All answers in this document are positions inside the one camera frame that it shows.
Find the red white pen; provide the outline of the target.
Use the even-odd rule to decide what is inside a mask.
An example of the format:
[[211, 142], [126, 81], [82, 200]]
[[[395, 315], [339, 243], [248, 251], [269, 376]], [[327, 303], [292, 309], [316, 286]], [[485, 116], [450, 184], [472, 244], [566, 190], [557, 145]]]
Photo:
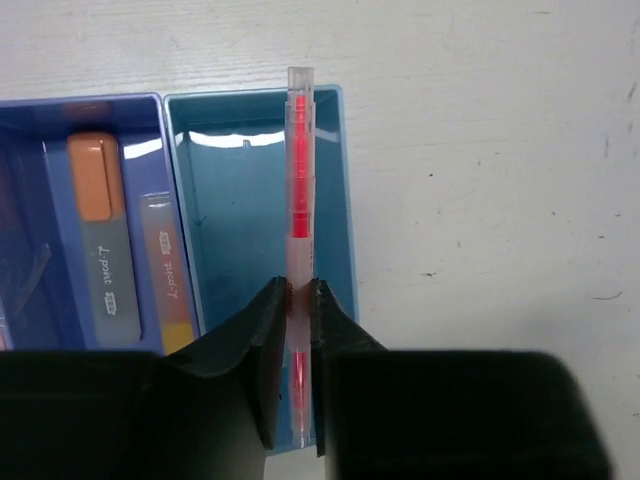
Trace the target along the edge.
[[288, 69], [286, 154], [286, 347], [293, 446], [311, 442], [310, 294], [314, 265], [314, 69]]

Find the yellow orange highlighter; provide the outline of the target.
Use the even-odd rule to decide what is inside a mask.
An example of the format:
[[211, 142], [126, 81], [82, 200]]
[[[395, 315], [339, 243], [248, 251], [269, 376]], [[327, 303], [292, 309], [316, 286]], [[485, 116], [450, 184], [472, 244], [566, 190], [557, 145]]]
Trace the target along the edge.
[[144, 195], [140, 213], [163, 351], [172, 354], [194, 341], [196, 333], [170, 194]]

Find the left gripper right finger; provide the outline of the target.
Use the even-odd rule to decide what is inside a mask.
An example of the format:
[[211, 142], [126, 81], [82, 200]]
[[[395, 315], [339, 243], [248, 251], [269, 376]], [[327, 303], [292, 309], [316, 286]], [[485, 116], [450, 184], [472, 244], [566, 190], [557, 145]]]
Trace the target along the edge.
[[536, 351], [392, 350], [311, 285], [316, 451], [330, 479], [609, 479], [574, 375]]

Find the grey orange highlighter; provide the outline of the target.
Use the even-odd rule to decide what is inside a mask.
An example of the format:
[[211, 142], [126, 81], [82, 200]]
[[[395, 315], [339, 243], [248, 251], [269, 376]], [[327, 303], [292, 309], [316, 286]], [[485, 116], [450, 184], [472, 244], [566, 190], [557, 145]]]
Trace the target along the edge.
[[94, 329], [102, 348], [125, 348], [142, 336], [119, 145], [107, 132], [67, 139], [82, 231]]

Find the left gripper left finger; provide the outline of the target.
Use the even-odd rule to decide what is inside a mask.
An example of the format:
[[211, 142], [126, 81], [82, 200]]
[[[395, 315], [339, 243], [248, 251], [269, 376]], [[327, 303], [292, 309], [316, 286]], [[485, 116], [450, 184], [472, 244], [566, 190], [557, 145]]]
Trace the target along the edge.
[[276, 440], [286, 283], [181, 350], [1, 356], [5, 479], [260, 479]]

